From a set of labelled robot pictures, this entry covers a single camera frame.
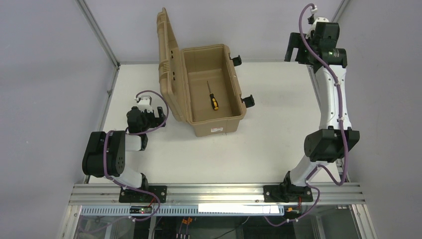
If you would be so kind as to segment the black yellow screwdriver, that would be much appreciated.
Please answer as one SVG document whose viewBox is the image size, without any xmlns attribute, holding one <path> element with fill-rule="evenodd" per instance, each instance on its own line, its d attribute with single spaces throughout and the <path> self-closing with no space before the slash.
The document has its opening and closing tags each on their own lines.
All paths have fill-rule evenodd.
<svg viewBox="0 0 422 239">
<path fill-rule="evenodd" d="M 219 108 L 219 105 L 218 105 L 218 102 L 217 102 L 217 100 L 216 100 L 216 98 L 215 98 L 215 96 L 214 96 L 214 94 L 213 94 L 213 92 L 211 90 L 209 81 L 207 81 L 207 87 L 208 87 L 208 90 L 209 90 L 209 97 L 210 97 L 210 101 L 211 101 L 211 107 L 212 107 L 212 109 L 214 111 L 217 111 L 218 108 Z"/>
</svg>

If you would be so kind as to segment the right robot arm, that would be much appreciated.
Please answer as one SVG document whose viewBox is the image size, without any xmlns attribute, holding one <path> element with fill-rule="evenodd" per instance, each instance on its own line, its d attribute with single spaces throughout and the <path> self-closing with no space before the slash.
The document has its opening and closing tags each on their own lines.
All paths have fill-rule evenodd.
<svg viewBox="0 0 422 239">
<path fill-rule="evenodd" d="M 291 60 L 298 49 L 295 61 L 308 68 L 320 110 L 319 129 L 305 138 L 304 156 L 289 171 L 279 190 L 283 195 L 305 195 L 310 191 L 309 181 L 320 169 L 329 172 L 327 165 L 344 159 L 348 166 L 348 153 L 359 141 L 360 133 L 353 130 L 349 120 L 345 97 L 347 55 L 337 48 L 340 34 L 338 23 L 326 19 L 316 20 L 307 34 L 290 35 L 285 61 Z"/>
</svg>

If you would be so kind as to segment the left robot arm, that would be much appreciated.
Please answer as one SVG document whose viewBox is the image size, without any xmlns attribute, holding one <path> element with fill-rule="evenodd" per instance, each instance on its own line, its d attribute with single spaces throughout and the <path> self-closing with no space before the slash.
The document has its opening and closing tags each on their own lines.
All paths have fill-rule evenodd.
<svg viewBox="0 0 422 239">
<path fill-rule="evenodd" d="M 107 134 L 91 133 L 82 161 L 83 173 L 96 178 L 107 178 L 123 188 L 149 190 L 143 173 L 126 166 L 126 153 L 144 151 L 148 144 L 147 131 L 165 126 L 162 107 L 157 110 L 133 106 L 126 114 L 127 129 Z"/>
</svg>

